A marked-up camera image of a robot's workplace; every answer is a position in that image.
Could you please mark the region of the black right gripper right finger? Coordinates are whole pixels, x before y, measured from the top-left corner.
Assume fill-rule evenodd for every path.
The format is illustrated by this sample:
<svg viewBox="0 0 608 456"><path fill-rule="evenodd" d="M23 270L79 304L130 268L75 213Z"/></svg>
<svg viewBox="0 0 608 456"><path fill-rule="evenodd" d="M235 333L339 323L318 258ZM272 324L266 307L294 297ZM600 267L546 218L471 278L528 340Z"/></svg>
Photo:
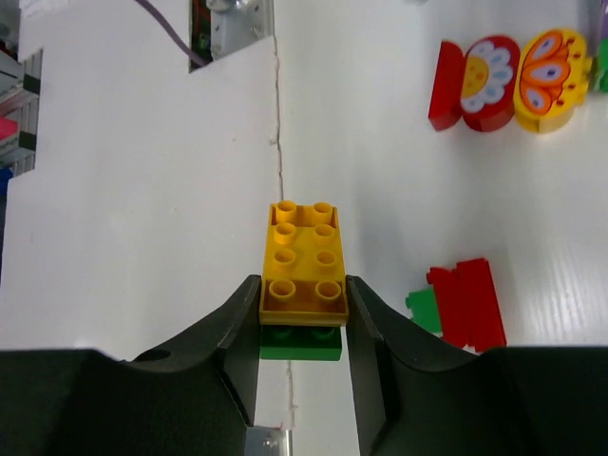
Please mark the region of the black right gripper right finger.
<svg viewBox="0 0 608 456"><path fill-rule="evenodd" d="M364 455L603 455L607 350L475 355L425 331L360 277L346 332Z"/></svg>

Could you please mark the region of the green lego plate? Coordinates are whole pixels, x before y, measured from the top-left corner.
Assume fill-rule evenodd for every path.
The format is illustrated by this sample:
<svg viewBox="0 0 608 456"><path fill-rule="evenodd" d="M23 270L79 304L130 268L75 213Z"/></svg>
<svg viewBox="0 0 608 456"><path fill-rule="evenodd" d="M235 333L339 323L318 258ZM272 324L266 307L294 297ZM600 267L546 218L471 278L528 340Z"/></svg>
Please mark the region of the green lego plate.
<svg viewBox="0 0 608 456"><path fill-rule="evenodd" d="M284 361L339 361L339 327L262 326L259 357Z"/></svg>

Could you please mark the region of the red lego brick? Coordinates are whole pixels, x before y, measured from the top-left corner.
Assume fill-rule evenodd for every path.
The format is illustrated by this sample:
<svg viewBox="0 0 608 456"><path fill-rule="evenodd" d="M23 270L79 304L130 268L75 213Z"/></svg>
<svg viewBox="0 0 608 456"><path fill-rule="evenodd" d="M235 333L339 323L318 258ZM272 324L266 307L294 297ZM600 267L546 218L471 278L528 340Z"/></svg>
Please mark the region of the red lego brick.
<svg viewBox="0 0 608 456"><path fill-rule="evenodd" d="M452 269L432 267L427 283L435 294L444 341L476 353L507 345L487 259L461 261Z"/></svg>

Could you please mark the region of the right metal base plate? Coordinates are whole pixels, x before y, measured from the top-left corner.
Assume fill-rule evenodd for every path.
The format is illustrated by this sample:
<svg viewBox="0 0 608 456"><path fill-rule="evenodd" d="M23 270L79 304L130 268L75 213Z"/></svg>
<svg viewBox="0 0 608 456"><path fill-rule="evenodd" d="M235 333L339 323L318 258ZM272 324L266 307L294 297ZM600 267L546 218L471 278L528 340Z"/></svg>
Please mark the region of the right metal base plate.
<svg viewBox="0 0 608 456"><path fill-rule="evenodd" d="M274 34L273 0L190 4L190 48L205 65Z"/></svg>

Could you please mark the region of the small green lego brick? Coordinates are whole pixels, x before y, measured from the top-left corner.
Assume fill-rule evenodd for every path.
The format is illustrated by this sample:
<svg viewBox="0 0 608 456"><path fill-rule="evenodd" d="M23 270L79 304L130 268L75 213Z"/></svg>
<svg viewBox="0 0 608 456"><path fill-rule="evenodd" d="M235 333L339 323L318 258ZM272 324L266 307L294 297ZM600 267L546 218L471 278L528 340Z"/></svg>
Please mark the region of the small green lego brick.
<svg viewBox="0 0 608 456"><path fill-rule="evenodd" d="M435 293L432 288L409 293L405 299L406 308L411 312L411 320L436 336L443 335Z"/></svg>

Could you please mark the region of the yellow lego brick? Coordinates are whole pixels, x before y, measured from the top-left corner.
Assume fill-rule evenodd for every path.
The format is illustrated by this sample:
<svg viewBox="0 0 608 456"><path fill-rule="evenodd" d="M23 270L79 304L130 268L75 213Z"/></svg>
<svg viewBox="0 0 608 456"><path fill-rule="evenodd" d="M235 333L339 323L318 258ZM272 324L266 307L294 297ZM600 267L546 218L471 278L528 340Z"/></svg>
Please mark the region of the yellow lego brick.
<svg viewBox="0 0 608 456"><path fill-rule="evenodd" d="M350 316L337 208L290 200L270 206L259 321L342 327Z"/></svg>

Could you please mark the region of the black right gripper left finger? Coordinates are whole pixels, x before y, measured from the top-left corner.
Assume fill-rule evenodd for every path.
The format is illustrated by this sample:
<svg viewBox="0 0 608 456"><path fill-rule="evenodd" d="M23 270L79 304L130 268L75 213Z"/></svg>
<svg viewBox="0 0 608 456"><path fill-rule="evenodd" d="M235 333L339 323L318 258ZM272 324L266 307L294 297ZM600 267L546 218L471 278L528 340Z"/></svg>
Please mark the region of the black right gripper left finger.
<svg viewBox="0 0 608 456"><path fill-rule="evenodd" d="M131 361L1 354L5 455L241 455L257 400L261 279Z"/></svg>

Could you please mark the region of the yellow butterfly lego piece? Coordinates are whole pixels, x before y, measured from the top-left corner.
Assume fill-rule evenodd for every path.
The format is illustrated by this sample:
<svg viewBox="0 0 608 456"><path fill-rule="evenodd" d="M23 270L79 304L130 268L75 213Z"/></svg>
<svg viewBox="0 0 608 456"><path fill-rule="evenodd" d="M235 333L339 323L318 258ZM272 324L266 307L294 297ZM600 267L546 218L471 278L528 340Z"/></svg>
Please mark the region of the yellow butterfly lego piece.
<svg viewBox="0 0 608 456"><path fill-rule="evenodd" d="M592 64L585 37L574 29L552 28L531 40L514 91L518 124L533 133L565 126L585 101Z"/></svg>

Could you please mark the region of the red flower lego piece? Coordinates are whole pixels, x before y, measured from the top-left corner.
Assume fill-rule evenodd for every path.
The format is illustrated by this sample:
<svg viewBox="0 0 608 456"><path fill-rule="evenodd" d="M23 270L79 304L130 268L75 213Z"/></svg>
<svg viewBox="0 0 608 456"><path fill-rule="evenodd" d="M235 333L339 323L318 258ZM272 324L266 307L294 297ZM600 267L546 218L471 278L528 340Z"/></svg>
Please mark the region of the red flower lego piece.
<svg viewBox="0 0 608 456"><path fill-rule="evenodd" d="M503 128L514 116L514 89L521 52L506 35L489 35L468 51L444 40L427 118L444 131L459 121L478 132Z"/></svg>

